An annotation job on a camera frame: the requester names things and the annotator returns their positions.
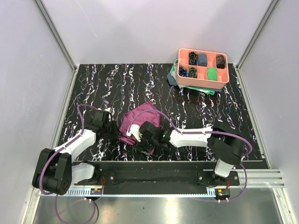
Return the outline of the purple cloth napkin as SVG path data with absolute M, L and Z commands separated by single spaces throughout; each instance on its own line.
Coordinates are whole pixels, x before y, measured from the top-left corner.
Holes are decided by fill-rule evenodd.
M 132 124 L 136 124 L 141 127 L 141 125 L 146 121 L 152 123 L 156 127 L 160 127 L 161 115 L 157 112 L 156 107 L 150 101 L 143 103 L 141 106 L 136 107 L 135 109 L 129 111 L 124 115 L 121 126 L 119 128 L 119 141 L 136 147 L 136 139 L 133 136 L 128 137 L 127 130 Z

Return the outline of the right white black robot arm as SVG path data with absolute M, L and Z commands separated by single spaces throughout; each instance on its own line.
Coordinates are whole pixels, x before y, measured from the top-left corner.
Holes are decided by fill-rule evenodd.
M 209 148 L 217 160 L 212 179 L 218 185 L 227 182 L 232 168 L 241 163 L 246 143 L 241 135 L 229 133 L 228 127 L 223 124 L 200 129 L 166 130 L 144 122 L 140 126 L 132 124 L 127 134 L 135 137 L 137 147 L 149 151 L 158 148 L 167 152 L 180 147 Z

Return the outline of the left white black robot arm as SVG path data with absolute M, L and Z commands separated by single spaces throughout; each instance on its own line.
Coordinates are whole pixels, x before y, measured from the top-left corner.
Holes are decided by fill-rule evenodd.
M 74 165 L 74 160 L 100 139 L 116 139 L 119 130 L 112 117 L 112 109 L 97 110 L 92 120 L 73 138 L 54 148 L 40 152 L 32 186 L 43 194 L 64 195 L 71 185 L 87 181 L 95 185 L 101 181 L 100 166 L 90 161 Z

